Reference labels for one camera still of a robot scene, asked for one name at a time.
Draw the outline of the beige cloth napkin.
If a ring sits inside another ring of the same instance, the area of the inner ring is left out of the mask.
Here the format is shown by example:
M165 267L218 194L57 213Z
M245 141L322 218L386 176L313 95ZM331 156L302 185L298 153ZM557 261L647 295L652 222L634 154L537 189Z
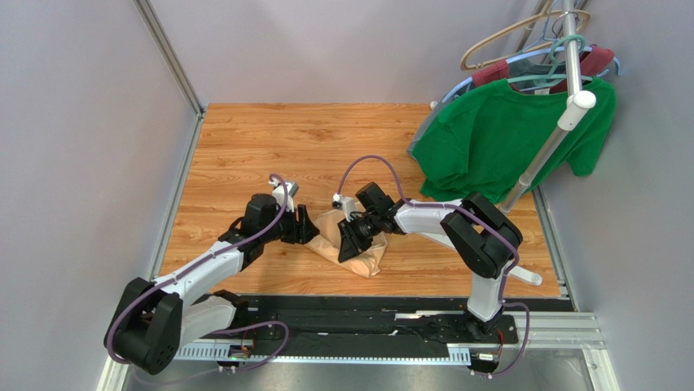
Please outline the beige cloth napkin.
M331 210L318 215L314 224L318 228L319 234L305 246L332 264L358 276L367 279L376 276L381 272L380 263L389 245L385 234L378 234L373 239L371 247L365 252L340 262L338 260L340 232L337 224L344 218L345 215L339 210Z

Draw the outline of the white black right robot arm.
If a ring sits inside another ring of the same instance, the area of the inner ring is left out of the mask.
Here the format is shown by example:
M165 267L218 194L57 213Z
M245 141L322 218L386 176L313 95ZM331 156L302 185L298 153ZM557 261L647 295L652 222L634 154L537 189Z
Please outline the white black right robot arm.
M466 304L469 322L482 333L496 326L503 315L503 290L519 261L523 241L520 230L505 214L477 192L447 203L394 201L370 182L356 197L362 212L348 210L347 199L340 194L333 198L334 207L345 214L337 224L339 262L365 253L381 233L439 235L472 272Z

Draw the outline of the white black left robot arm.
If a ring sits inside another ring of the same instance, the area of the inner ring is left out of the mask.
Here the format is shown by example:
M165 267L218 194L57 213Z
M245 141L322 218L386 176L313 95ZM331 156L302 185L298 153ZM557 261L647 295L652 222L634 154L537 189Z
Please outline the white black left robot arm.
M179 348L234 325L246 305L215 285L257 260L266 244L307 244L319 229L303 204L295 207L273 195L256 194L244 215L203 254L154 279L131 280L104 337L111 358L150 375L162 372Z

